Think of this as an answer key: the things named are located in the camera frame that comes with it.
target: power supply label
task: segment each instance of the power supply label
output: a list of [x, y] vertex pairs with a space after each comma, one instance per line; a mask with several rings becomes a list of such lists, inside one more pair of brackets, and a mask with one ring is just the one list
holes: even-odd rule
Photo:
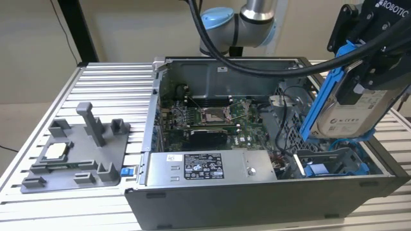
[[185, 154], [184, 178], [186, 180], [224, 179], [221, 154]]

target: blue tab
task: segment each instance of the blue tab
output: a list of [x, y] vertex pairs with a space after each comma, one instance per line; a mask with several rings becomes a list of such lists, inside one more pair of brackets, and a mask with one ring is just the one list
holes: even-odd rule
[[205, 10], [201, 14], [201, 21], [205, 30], [210, 30], [224, 23], [227, 23], [233, 17], [233, 9], [228, 7], [216, 7]]
[[132, 167], [124, 167], [120, 171], [121, 177], [132, 177], [134, 175], [134, 169]]

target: motherboard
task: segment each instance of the motherboard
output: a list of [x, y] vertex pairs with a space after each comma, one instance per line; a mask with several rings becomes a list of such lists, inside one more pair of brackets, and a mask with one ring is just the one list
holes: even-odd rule
[[188, 100], [193, 103], [174, 101], [170, 107], [161, 109], [166, 152], [272, 150], [252, 99], [229, 99], [225, 106], [209, 107], [202, 107], [201, 101]]

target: blue latch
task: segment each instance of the blue latch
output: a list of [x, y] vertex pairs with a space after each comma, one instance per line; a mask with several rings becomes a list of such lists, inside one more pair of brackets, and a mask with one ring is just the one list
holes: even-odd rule
[[134, 175], [134, 168], [133, 167], [124, 167], [120, 171], [121, 177], [132, 177]]

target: blue drive bracket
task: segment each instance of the blue drive bracket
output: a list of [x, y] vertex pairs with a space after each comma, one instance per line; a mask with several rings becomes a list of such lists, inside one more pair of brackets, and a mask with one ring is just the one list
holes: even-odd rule
[[[356, 49], [356, 45], [353, 43], [351, 43], [349, 41], [347, 41], [347, 44], [343, 45], [339, 48], [339, 51], [336, 53], [336, 57], [349, 53], [351, 51], [353, 51]], [[328, 75], [327, 75], [327, 79], [321, 85], [317, 97], [313, 101], [312, 107], [309, 109], [307, 118], [303, 122], [301, 128], [300, 128], [300, 134], [303, 137], [304, 141], [308, 142], [317, 142], [317, 139], [315, 139], [313, 137], [309, 137], [311, 134], [311, 128], [312, 125], [315, 123], [315, 120], [317, 119], [317, 116], [321, 112], [323, 106], [325, 104], [325, 101], [329, 97], [329, 94], [332, 92], [333, 87], [336, 86], [336, 84], [341, 81], [344, 76], [344, 69], [343, 67], [339, 67], [336, 69], [333, 69], [332, 71], [329, 71]], [[371, 138], [371, 136], [373, 135], [375, 130], [371, 129], [368, 132], [365, 132], [365, 134], [363, 134], [360, 137], [356, 138], [349, 138], [351, 141], [365, 141]]]

